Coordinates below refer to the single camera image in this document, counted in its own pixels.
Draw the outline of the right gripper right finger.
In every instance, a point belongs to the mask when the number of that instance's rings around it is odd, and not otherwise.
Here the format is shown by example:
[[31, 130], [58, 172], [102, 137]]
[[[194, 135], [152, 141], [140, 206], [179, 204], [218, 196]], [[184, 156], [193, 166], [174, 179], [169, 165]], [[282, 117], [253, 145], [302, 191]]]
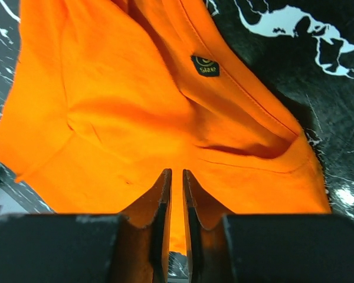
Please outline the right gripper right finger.
[[229, 210], [183, 171], [190, 282], [354, 282], [354, 223]]

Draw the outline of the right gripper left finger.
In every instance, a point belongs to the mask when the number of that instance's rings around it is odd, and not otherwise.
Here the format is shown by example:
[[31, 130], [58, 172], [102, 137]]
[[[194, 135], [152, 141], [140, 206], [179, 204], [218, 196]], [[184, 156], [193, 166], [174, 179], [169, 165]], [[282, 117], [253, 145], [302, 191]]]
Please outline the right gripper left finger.
[[115, 214], [0, 215], [0, 282], [166, 282], [171, 181]]

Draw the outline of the orange t shirt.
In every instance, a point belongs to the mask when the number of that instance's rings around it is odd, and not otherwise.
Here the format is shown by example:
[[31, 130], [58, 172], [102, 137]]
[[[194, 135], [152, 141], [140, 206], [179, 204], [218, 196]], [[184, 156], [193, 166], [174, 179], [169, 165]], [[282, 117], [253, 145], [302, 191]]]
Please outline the orange t shirt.
[[297, 120], [230, 50], [202, 1], [21, 1], [0, 162], [57, 213], [117, 213], [170, 168], [238, 214], [329, 213]]

